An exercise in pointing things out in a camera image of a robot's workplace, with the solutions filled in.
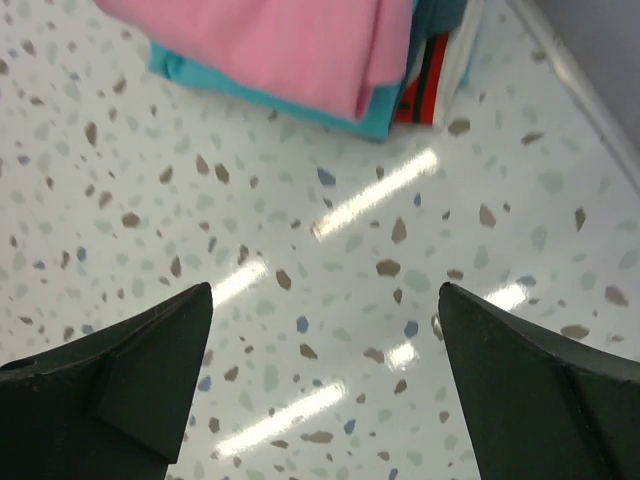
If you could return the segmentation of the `pink t shirt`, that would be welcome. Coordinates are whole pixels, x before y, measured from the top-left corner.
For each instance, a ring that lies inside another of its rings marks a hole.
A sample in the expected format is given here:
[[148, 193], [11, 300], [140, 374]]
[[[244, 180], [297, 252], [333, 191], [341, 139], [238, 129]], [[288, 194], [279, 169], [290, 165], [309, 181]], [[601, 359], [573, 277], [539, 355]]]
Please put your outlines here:
[[406, 67], [411, 1], [100, 1], [105, 14], [247, 88], [360, 120]]

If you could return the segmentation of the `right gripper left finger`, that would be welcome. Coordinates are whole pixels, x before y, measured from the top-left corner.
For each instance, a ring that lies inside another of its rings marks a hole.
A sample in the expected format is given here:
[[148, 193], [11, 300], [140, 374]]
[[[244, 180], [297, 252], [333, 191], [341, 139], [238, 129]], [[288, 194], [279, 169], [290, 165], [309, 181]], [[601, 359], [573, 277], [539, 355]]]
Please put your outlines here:
[[2, 478], [164, 478], [179, 457], [212, 317], [203, 282], [3, 365]]

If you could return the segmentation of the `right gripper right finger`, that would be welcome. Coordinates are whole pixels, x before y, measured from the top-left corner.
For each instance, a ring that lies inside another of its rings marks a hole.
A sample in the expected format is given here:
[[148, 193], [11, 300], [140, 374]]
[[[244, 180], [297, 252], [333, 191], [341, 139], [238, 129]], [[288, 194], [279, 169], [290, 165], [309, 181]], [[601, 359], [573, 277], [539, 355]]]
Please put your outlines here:
[[638, 478], [638, 362], [453, 283], [438, 315], [481, 478]]

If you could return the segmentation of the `red printed folded t shirt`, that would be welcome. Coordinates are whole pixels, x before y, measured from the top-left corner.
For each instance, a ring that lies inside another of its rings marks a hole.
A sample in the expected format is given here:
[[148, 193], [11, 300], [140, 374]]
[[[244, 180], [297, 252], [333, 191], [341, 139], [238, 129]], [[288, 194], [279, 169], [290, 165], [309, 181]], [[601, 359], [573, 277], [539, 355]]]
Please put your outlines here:
[[449, 33], [437, 34], [424, 43], [400, 98], [395, 123], [435, 124], [439, 83], [449, 36]]

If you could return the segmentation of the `white folded t shirt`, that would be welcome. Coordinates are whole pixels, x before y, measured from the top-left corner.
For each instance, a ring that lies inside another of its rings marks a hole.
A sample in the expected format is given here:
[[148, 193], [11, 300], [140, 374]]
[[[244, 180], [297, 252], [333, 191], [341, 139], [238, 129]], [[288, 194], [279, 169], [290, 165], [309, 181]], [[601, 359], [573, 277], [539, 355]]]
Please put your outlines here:
[[460, 26], [449, 33], [444, 44], [432, 117], [432, 126], [435, 128], [445, 124], [455, 93], [465, 76], [485, 4], [482, 0], [468, 1]]

